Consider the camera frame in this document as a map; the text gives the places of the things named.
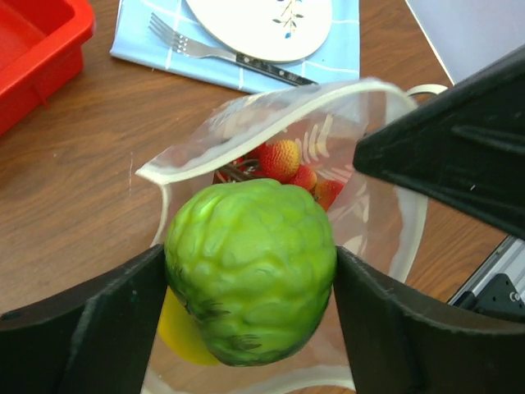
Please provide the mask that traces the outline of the clear polka dot zip bag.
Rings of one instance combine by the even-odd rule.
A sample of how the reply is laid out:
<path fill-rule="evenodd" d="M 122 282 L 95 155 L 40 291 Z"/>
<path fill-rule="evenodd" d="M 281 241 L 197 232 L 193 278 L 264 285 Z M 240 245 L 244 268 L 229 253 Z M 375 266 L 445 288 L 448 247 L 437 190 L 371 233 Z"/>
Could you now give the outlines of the clear polka dot zip bag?
<path fill-rule="evenodd" d="M 154 242 L 165 239 L 176 211 L 202 188 L 266 176 L 312 192 L 328 213 L 337 245 L 404 281 L 422 238 L 427 199 L 358 174 L 353 156 L 362 137 L 416 106 L 411 94 L 374 79 L 284 89 L 223 104 L 186 142 L 137 171 L 162 193 Z M 288 393 L 354 385 L 335 303 L 298 354 L 264 367 L 215 364 L 189 329 L 185 311 L 168 294 L 144 392 Z"/>

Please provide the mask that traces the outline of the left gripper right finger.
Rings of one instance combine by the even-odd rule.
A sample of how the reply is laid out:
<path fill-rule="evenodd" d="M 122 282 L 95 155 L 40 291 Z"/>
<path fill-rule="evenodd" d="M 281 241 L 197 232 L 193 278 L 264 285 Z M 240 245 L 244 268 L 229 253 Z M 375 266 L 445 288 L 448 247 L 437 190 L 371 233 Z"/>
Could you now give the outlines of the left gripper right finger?
<path fill-rule="evenodd" d="M 522 393 L 524 304 L 440 302 L 337 249 L 334 282 L 358 393 Z"/>

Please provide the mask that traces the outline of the red lychee bunch toy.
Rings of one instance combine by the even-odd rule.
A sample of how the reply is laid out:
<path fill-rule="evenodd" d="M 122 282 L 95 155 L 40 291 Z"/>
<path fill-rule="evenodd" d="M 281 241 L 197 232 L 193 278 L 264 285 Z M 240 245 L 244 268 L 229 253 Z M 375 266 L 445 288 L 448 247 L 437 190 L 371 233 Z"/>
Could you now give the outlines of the red lychee bunch toy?
<path fill-rule="evenodd" d="M 231 183 L 271 178 L 281 184 L 304 188 L 327 212 L 344 183 L 321 178 L 301 163 L 301 150 L 293 140 L 260 144 L 214 172 L 213 183 Z"/>

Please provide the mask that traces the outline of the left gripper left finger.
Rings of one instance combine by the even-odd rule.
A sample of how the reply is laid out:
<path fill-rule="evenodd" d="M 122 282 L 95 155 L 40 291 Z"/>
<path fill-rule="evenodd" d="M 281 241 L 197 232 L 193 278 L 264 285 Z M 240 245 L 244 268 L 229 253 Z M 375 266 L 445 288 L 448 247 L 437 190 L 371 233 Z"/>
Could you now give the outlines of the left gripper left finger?
<path fill-rule="evenodd" d="M 1 316 L 3 393 L 139 393 L 167 280 L 162 245 Z"/>

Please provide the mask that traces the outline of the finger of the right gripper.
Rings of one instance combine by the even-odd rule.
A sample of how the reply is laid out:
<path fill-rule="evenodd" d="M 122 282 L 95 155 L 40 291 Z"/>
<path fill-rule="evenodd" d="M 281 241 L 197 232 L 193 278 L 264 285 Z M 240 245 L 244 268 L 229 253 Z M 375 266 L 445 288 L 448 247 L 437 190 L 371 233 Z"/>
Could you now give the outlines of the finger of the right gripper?
<path fill-rule="evenodd" d="M 524 49 L 360 140 L 354 168 L 524 237 Z"/>

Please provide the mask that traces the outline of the yellow green toy mango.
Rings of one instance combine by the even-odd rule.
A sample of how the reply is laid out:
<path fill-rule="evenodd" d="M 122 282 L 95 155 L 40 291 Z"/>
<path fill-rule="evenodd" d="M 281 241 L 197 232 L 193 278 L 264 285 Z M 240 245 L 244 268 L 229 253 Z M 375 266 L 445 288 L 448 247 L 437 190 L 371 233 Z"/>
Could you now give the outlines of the yellow green toy mango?
<path fill-rule="evenodd" d="M 220 364 L 205 346 L 194 320 L 170 288 L 167 288 L 157 332 L 181 359 L 206 366 Z"/>

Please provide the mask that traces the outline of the green custard apple toy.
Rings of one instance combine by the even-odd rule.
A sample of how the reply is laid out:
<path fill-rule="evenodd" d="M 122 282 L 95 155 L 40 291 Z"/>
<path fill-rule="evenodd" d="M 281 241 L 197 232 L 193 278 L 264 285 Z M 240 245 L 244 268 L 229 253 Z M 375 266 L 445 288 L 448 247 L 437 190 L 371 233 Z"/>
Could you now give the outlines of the green custard apple toy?
<path fill-rule="evenodd" d="M 299 352 L 331 297 L 336 245 L 304 188 L 270 178 L 190 198 L 164 241 L 167 280 L 221 363 L 262 366 Z"/>

